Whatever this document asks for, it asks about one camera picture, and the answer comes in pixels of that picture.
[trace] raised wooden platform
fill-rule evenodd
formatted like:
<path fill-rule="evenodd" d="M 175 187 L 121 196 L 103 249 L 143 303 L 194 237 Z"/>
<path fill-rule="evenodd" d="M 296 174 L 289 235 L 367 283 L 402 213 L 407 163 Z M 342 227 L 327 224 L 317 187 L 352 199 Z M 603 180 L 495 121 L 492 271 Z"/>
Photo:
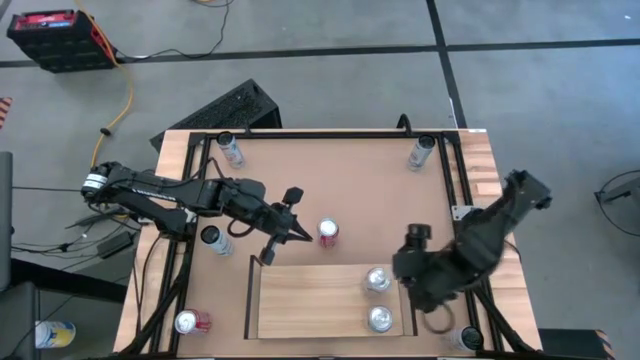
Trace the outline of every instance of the raised wooden platform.
<path fill-rule="evenodd" d="M 260 275 L 258 338 L 321 338 L 403 335 L 398 282 L 384 293 L 367 292 L 364 278 L 389 265 L 313 265 L 263 267 Z M 391 310 L 385 333 L 369 329 L 373 306 Z"/>

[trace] metal bracket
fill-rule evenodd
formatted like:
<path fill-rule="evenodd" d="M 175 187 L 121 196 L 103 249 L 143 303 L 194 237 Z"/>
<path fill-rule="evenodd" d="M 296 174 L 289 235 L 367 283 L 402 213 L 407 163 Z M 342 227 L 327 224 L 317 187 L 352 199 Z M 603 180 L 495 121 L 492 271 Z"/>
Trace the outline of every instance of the metal bracket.
<path fill-rule="evenodd" d="M 468 213 L 475 209 L 482 209 L 477 206 L 471 205 L 454 205 L 451 207 L 451 216 L 453 216 L 453 220 L 460 221 L 464 218 Z"/>

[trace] white can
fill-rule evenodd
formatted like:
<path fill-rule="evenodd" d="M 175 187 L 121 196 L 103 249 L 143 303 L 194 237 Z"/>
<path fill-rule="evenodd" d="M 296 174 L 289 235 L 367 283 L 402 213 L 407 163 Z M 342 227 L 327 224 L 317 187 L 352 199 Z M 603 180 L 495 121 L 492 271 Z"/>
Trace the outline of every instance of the white can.
<path fill-rule="evenodd" d="M 69 321 L 36 321 L 36 349 L 65 347 L 76 337 L 76 326 Z"/>
<path fill-rule="evenodd" d="M 218 229 L 217 226 L 207 226 L 200 232 L 202 242 L 222 256 L 233 254 L 233 243 Z"/>
<path fill-rule="evenodd" d="M 239 169 L 244 166 L 244 156 L 242 156 L 242 152 L 236 143 L 236 137 L 232 133 L 228 131 L 221 132 L 216 137 L 216 141 L 232 168 Z"/>
<path fill-rule="evenodd" d="M 463 329 L 455 329 L 449 333 L 449 341 L 451 345 L 458 350 L 476 351 L 482 348 L 484 337 L 482 333 L 473 326 L 467 326 Z"/>
<path fill-rule="evenodd" d="M 411 155 L 409 155 L 409 161 L 407 163 L 409 169 L 412 171 L 420 170 L 435 145 L 436 139 L 434 139 L 433 136 L 420 136 L 413 147 L 413 151 L 411 151 Z"/>

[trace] silver can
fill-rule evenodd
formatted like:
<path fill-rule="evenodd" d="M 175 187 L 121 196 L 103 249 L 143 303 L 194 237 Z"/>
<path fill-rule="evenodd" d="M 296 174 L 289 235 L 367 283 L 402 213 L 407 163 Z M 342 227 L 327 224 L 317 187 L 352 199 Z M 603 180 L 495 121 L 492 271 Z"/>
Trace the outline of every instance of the silver can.
<path fill-rule="evenodd" d="M 433 147 L 436 145 L 436 139 L 430 135 L 422 135 L 416 141 L 411 155 L 409 155 L 408 166 L 412 171 L 418 171 L 427 161 L 427 158 L 431 154 Z"/>
<path fill-rule="evenodd" d="M 229 256 L 233 254 L 233 243 L 217 226 L 210 225 L 202 229 L 200 239 L 218 255 Z"/>
<path fill-rule="evenodd" d="M 221 132 L 216 137 L 216 141 L 232 168 L 239 169 L 244 166 L 244 156 L 242 156 L 242 152 L 236 143 L 236 137 L 232 133 L 228 131 Z"/>
<path fill-rule="evenodd" d="M 367 272 L 364 278 L 365 289 L 381 293 L 389 290 L 391 287 L 391 278 L 383 268 L 373 268 Z"/>
<path fill-rule="evenodd" d="M 451 345 L 458 350 L 476 351 L 482 348 L 484 337 L 482 333 L 473 326 L 463 329 L 456 329 L 449 333 Z"/>
<path fill-rule="evenodd" d="M 393 319 L 391 310 L 384 306 L 376 306 L 369 310 L 369 328 L 378 333 L 384 333 L 391 329 Z"/>

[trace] can lid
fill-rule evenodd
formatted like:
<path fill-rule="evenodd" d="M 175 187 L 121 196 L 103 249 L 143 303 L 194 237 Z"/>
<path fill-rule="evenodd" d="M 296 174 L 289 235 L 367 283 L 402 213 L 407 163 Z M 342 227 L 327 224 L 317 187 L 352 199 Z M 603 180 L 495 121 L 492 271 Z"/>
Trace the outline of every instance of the can lid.
<path fill-rule="evenodd" d="M 214 244 L 220 239 L 220 229 L 217 226 L 209 225 L 202 229 L 200 232 L 200 238 L 206 244 Z"/>
<path fill-rule="evenodd" d="M 386 286 L 389 283 L 389 277 L 383 268 L 373 268 L 367 274 L 367 280 L 372 285 Z"/>
<path fill-rule="evenodd" d="M 431 135 L 422 135 L 418 138 L 418 143 L 423 148 L 431 149 L 436 145 L 436 139 Z"/>
<path fill-rule="evenodd" d="M 318 228 L 320 233 L 325 236 L 332 236 L 338 232 L 338 224 L 331 219 L 322 219 Z"/>
<path fill-rule="evenodd" d="M 229 131 L 223 131 L 216 137 L 216 141 L 220 145 L 229 145 L 233 141 L 233 134 Z"/>
<path fill-rule="evenodd" d="M 188 333 L 196 327 L 196 314 L 185 310 L 176 316 L 176 330 L 179 333 Z"/>
<path fill-rule="evenodd" d="M 484 343 L 484 337 L 482 333 L 478 331 L 473 326 L 467 326 L 462 330 L 462 334 L 460 334 L 460 338 L 464 346 L 466 346 L 469 350 L 480 350 L 482 348 L 482 344 Z"/>
<path fill-rule="evenodd" d="M 384 306 L 376 306 L 369 311 L 369 323 L 371 327 L 379 332 L 385 332 L 391 328 L 393 320 L 391 311 Z"/>

